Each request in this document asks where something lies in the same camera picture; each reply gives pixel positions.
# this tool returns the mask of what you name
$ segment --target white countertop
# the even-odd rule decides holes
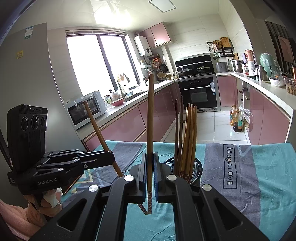
[[[285,88],[273,87],[271,84],[259,82],[252,78],[247,77],[242,73],[236,72],[224,72],[216,73],[216,76],[222,75],[233,75],[246,83],[250,84],[257,90],[261,91],[273,102],[275,102],[279,107],[281,107],[290,117],[293,116],[293,111],[296,110],[296,96],[287,93]]]
[[[160,82],[159,84],[154,84],[154,93],[157,91],[169,86],[170,84],[174,83],[174,80],[165,80],[163,82]],[[146,91],[145,93],[135,97],[134,99],[124,102],[120,106],[111,106],[110,109],[107,109],[107,111],[96,118],[96,123],[98,127],[101,127],[102,125],[106,124],[110,120],[114,119],[116,116],[120,115],[122,112],[126,111],[127,109],[133,107],[143,99],[148,97],[148,86],[145,86],[142,88],[142,91]],[[77,130],[78,136],[80,140],[83,140],[86,138],[88,135],[94,132],[94,128],[91,124],[91,122],[87,123],[86,125],[82,126]]]

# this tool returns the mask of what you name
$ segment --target white bowl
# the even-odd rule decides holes
[[[275,80],[275,79],[269,78],[269,81],[271,83],[271,86],[274,86],[274,87],[283,87],[286,85],[286,83],[282,80]]]

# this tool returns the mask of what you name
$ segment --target cooking oil bottle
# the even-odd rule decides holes
[[[233,115],[233,130],[235,132],[242,131],[242,113],[239,109],[237,109]]]
[[[230,110],[230,125],[233,126],[233,115],[236,112],[236,105],[231,105],[231,110]]]

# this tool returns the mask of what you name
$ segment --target teal tablecloth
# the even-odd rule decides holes
[[[107,141],[121,170],[141,162],[146,143]],[[154,143],[160,162],[174,155],[174,144]],[[226,160],[227,152],[231,160]],[[202,183],[213,185],[270,240],[278,241],[296,216],[296,154],[289,143],[262,146],[199,144],[196,158],[203,165]],[[108,185],[116,179],[113,167],[96,168],[85,174],[62,197],[67,205],[88,186]],[[175,228],[171,204],[155,202],[145,216],[136,204],[128,205],[124,240],[173,241]]]

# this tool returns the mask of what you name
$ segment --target wooden chopstick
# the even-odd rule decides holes
[[[194,106],[194,124],[193,124],[193,131],[194,131],[194,136],[193,136],[193,146],[192,146],[192,155],[191,155],[191,164],[190,164],[190,171],[189,171],[189,177],[188,177],[188,183],[191,182],[192,178],[192,173],[193,173],[193,167],[194,167],[194,160],[195,160],[195,151],[196,151],[196,136],[197,136],[197,107]]]
[[[180,172],[180,177],[184,176],[184,171],[186,167],[186,160],[187,160],[187,154],[188,154],[188,144],[189,144],[189,136],[190,136],[190,119],[191,119],[191,108],[190,104],[188,104],[188,113],[186,116],[186,124],[185,124],[185,136],[184,136],[184,144],[182,148],[182,153],[181,155],[181,172]]]
[[[189,130],[189,142],[188,142],[188,154],[185,160],[185,172],[184,172],[184,179],[188,180],[189,172],[190,172],[190,165],[191,165],[191,155],[192,155],[192,146],[193,146],[193,137],[194,137],[194,107],[191,105],[190,107],[190,130]]]
[[[94,128],[94,131],[96,132],[96,135],[98,136],[98,139],[99,139],[99,141],[100,141],[100,143],[101,143],[101,145],[102,145],[104,151],[110,151],[110,149],[109,149],[109,147],[108,147],[108,145],[107,145],[105,139],[103,138],[103,135],[102,135],[102,133],[100,132],[100,129],[99,129],[99,127],[98,127],[98,125],[97,125],[97,123],[96,123],[96,121],[95,121],[95,119],[94,119],[94,116],[93,116],[93,114],[92,114],[92,112],[91,112],[91,109],[89,108],[89,105],[88,105],[87,101],[86,101],[86,100],[83,101],[83,104],[84,104],[84,106],[85,106],[85,109],[86,109],[86,111],[87,111],[87,113],[88,113],[88,115],[89,115],[89,119],[91,120],[91,124],[92,124],[92,126],[93,126],[93,128]],[[120,170],[119,166],[117,165],[117,162],[116,162],[116,161],[114,161],[114,162],[112,163],[112,166],[113,166],[113,168],[115,169],[117,175],[118,175],[119,177],[123,177],[123,173],[122,173],[122,171]],[[148,214],[148,212],[146,211],[146,209],[144,208],[144,206],[143,206],[141,203],[138,203],[138,206],[140,207],[140,209],[143,211],[143,213],[144,213],[145,215]]]
[[[179,120],[178,120],[178,100],[176,99],[176,129],[175,129],[175,155],[174,155],[174,174],[177,174],[178,163],[178,133],[179,133]]]
[[[152,174],[153,174],[153,98],[154,76],[149,74],[148,111],[147,111],[147,194],[148,214],[152,214]]]
[[[181,95],[181,101],[180,101],[180,123],[179,123],[179,143],[178,143],[178,162],[177,162],[177,175],[180,168],[180,162],[181,162],[181,153],[182,153],[182,139],[183,139],[183,96]]]

